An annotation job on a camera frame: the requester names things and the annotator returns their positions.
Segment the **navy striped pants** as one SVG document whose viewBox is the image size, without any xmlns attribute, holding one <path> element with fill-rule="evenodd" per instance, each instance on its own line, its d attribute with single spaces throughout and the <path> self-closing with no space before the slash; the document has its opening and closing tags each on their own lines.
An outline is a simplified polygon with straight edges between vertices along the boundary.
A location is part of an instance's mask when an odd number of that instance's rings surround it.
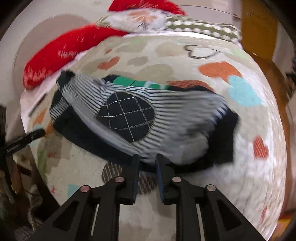
<svg viewBox="0 0 296 241">
<path fill-rule="evenodd" d="M 56 84 L 54 129 L 106 161 L 128 165 L 138 155 L 140 169 L 154 172 L 162 155 L 181 174 L 233 161 L 239 116 L 206 87 L 72 71 L 63 71 Z"/>
</svg>

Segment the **heart patterned quilt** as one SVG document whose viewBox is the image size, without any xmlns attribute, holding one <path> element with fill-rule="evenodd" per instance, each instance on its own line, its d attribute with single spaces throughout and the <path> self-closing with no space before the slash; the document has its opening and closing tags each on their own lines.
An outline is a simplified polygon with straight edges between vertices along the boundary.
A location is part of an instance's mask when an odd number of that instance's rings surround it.
<svg viewBox="0 0 296 241">
<path fill-rule="evenodd" d="M 120 214 L 120 240 L 173 240 L 175 212 L 152 186 L 155 157 L 190 183 L 215 185 L 265 240 L 285 196 L 286 145 L 278 105 L 238 45 L 186 33 L 109 37 L 78 55 L 66 83 L 53 74 L 21 95 L 30 147 L 59 203 L 80 184 L 102 184 L 139 154 L 140 195 Z"/>
</svg>

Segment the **red fuzzy pillow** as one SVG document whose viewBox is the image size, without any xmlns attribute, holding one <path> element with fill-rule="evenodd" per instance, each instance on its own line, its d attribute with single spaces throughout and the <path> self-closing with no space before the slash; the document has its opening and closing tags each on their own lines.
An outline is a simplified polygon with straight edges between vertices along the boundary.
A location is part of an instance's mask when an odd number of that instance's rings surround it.
<svg viewBox="0 0 296 241">
<path fill-rule="evenodd" d="M 124 11 L 129 9 L 145 8 L 160 9 L 176 15 L 186 15 L 179 6 L 167 0 L 114 0 L 108 11 Z"/>
<path fill-rule="evenodd" d="M 27 62 L 23 70 L 23 86 L 32 90 L 39 86 L 48 76 L 52 75 L 75 57 L 106 38 L 124 36 L 127 32 L 95 24 L 70 30 L 48 42 Z"/>
</svg>

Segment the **floral white pillow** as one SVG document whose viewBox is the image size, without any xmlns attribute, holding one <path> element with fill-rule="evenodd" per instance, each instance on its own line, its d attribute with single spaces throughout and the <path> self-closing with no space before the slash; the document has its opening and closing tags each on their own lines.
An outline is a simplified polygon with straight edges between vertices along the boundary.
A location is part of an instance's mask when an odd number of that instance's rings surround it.
<svg viewBox="0 0 296 241">
<path fill-rule="evenodd" d="M 161 9 L 129 9 L 109 13 L 100 18 L 96 25 L 129 33 L 150 33 L 164 30 L 169 14 Z"/>
</svg>

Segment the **olive hedgehog bolster pillow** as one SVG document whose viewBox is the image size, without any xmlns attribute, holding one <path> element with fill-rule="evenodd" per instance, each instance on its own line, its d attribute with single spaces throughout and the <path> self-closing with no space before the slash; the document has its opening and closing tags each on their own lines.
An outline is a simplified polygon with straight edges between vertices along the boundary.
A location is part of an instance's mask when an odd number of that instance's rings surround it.
<svg viewBox="0 0 296 241">
<path fill-rule="evenodd" d="M 193 32 L 232 43 L 238 43 L 242 39 L 241 30 L 234 25 L 193 20 L 183 15 L 167 16 L 165 26 L 168 31 Z"/>
</svg>

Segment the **wooden door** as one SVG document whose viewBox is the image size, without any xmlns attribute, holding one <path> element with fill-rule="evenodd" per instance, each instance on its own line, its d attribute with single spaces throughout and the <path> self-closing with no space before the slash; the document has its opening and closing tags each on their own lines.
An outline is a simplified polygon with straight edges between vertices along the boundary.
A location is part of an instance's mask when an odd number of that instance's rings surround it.
<svg viewBox="0 0 296 241">
<path fill-rule="evenodd" d="M 242 1 L 241 31 L 241 43 L 246 51 L 263 59 L 272 59 L 278 21 L 262 1 Z"/>
</svg>

